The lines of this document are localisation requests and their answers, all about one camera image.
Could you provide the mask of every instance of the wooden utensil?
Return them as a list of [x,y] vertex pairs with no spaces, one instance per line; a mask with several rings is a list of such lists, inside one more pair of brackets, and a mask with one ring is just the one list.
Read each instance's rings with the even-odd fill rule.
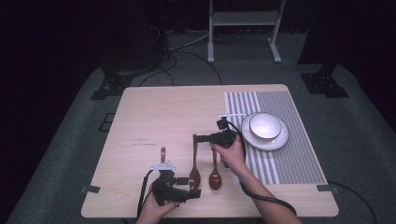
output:
[[198,172],[197,168],[197,150],[198,150],[198,143],[196,141],[196,134],[192,136],[193,142],[193,157],[192,157],[192,170],[190,173],[190,188],[191,189],[198,189],[199,185],[201,184],[201,176]]
[[162,147],[161,148],[161,163],[165,162],[165,154],[166,154],[166,148]]
[[213,162],[215,164],[215,168],[213,169],[212,174],[210,174],[209,177],[209,186],[212,189],[219,189],[221,187],[221,176],[220,173],[218,171],[218,166],[217,166],[217,155],[218,152],[213,150]]

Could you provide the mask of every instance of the dark floor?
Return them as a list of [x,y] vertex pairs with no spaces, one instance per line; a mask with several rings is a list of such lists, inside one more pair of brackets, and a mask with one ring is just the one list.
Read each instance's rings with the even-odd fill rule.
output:
[[[170,34],[171,48],[196,37]],[[300,74],[316,72],[319,66],[297,65],[305,34],[278,36],[276,43],[282,64],[273,62],[263,35],[227,38],[230,43],[215,46],[213,63],[223,84],[281,83],[288,86],[328,180],[358,192],[373,207],[378,223],[394,223],[396,134],[361,90],[357,79],[338,66],[333,76],[349,97],[311,95]],[[206,57],[205,42],[181,51]],[[174,76],[175,85],[219,84],[215,71],[200,58],[189,53],[172,55],[177,59],[177,65],[169,73]],[[163,68],[170,67],[173,60],[163,63]],[[150,74],[135,78],[132,86],[138,86]],[[8,223],[123,223],[121,219],[84,218],[80,214],[85,199],[80,190],[90,185],[106,141],[106,133],[98,132],[98,129],[106,113],[115,112],[120,101],[119,96],[90,100],[103,78],[102,70],[95,70],[79,91]],[[169,85],[171,80],[165,73],[142,83],[142,86]],[[363,201],[346,189],[339,190],[340,193],[334,195],[340,209],[337,217],[303,218],[304,223],[374,223],[373,215]],[[184,223],[187,220],[165,222]],[[188,222],[255,223],[256,220],[200,219]]]

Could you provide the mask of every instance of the dark background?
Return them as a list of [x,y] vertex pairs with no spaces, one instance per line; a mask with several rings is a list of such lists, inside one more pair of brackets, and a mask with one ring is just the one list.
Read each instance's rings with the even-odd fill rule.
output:
[[[98,8],[106,8],[106,13],[99,15],[104,13],[103,18],[115,22],[111,10],[108,13],[111,1],[95,1],[97,9],[90,5],[92,1],[88,2],[89,7],[85,1],[77,0],[67,3],[8,0],[0,4],[3,85],[0,222],[7,220],[23,194],[88,75],[103,64],[104,58],[114,59],[118,54],[136,63],[134,53],[145,46],[138,42],[147,41],[135,37],[135,45],[122,42],[117,29],[103,24],[107,20],[95,19]],[[219,10],[276,7],[275,0],[215,2]],[[305,32],[310,28],[300,63],[323,63],[329,55],[335,55],[356,76],[393,128],[396,127],[393,118],[396,93],[392,88],[396,83],[394,5],[391,1],[374,0],[289,0],[281,25],[281,32]],[[164,7],[167,29],[207,29],[208,1],[164,1]],[[135,19],[139,21],[131,24],[150,22],[145,19]],[[123,46],[130,50],[122,53]],[[138,63],[150,65],[161,59],[155,47],[146,46],[145,52],[148,58]]]

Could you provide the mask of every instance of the white plate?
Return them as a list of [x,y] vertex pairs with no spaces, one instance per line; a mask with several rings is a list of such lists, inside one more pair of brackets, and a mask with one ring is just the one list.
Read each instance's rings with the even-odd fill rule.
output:
[[254,147],[265,151],[275,150],[285,146],[289,138],[289,130],[285,122],[283,122],[283,120],[278,118],[277,116],[273,115],[274,117],[279,119],[280,124],[282,125],[282,130],[276,138],[264,139],[251,132],[250,120],[257,114],[259,113],[249,114],[247,115],[247,117],[244,118],[244,120],[242,120],[242,134],[244,135],[244,138]]

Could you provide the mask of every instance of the white shelf frame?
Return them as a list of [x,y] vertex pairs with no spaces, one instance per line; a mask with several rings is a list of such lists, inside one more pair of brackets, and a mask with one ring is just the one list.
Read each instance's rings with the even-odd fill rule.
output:
[[274,56],[275,63],[282,63],[276,47],[276,37],[282,21],[283,9],[286,0],[281,0],[278,11],[258,11],[258,12],[214,12],[213,0],[209,3],[209,40],[207,41],[207,61],[215,61],[213,47],[213,27],[214,26],[244,26],[244,25],[274,25],[272,36],[267,38],[268,45]]

